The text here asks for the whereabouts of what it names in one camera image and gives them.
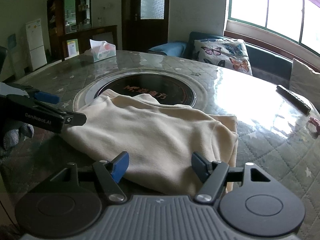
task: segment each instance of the butterfly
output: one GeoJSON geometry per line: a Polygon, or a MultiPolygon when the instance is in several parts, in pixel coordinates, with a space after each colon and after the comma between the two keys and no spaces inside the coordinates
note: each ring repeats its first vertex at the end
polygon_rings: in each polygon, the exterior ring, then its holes
{"type": "Polygon", "coordinates": [[[215,49],[210,49],[208,47],[201,47],[201,49],[203,49],[206,54],[212,55],[215,54],[217,56],[221,55],[221,47],[215,48],[215,49]]]}
{"type": "Polygon", "coordinates": [[[198,51],[197,53],[192,54],[192,59],[199,61],[199,53],[200,51],[198,51]]]}
{"type": "Polygon", "coordinates": [[[226,66],[226,61],[225,60],[220,60],[218,64],[213,64],[210,60],[204,58],[203,61],[205,63],[208,63],[208,64],[211,64],[211,65],[216,65],[216,66],[219,66],[219,67],[225,67],[226,66]]]}
{"type": "Polygon", "coordinates": [[[238,71],[241,69],[241,71],[243,72],[242,69],[244,69],[246,72],[249,72],[249,64],[248,61],[245,59],[242,62],[239,62],[235,59],[229,58],[231,63],[233,64],[233,68],[234,70],[238,71]]]}
{"type": "Polygon", "coordinates": [[[237,46],[235,47],[232,47],[228,44],[225,44],[224,45],[226,47],[226,49],[229,51],[229,53],[234,56],[236,53],[239,55],[239,56],[242,56],[243,55],[243,52],[242,52],[242,46],[241,44],[238,44],[237,46]]]}
{"type": "Polygon", "coordinates": [[[201,42],[215,42],[217,39],[203,39],[201,42]]]}

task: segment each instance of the butterfly print pillow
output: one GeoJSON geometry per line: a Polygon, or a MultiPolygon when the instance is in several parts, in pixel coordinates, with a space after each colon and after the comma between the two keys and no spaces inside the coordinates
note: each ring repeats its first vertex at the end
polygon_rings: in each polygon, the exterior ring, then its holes
{"type": "Polygon", "coordinates": [[[247,49],[241,39],[195,40],[192,59],[252,76],[247,49]]]}

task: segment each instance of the tissue box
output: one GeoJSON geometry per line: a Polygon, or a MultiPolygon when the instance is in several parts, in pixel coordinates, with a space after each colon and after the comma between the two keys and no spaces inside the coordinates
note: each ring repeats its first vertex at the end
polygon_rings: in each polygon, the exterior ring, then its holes
{"type": "Polygon", "coordinates": [[[91,49],[82,54],[82,59],[91,63],[116,55],[116,46],[106,41],[90,40],[91,49]]]}

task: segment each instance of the pink hair tie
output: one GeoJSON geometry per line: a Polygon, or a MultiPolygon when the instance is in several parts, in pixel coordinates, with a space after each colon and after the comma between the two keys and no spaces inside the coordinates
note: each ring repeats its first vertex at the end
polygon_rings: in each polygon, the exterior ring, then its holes
{"type": "Polygon", "coordinates": [[[317,134],[320,134],[320,121],[312,116],[310,116],[309,122],[316,127],[317,134]]]}

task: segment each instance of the wooden door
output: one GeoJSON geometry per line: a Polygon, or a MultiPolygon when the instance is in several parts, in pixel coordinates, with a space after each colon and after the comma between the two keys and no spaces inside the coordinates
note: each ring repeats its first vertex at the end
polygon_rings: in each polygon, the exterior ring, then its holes
{"type": "Polygon", "coordinates": [[[123,50],[147,52],[168,42],[169,0],[122,0],[123,50]]]}

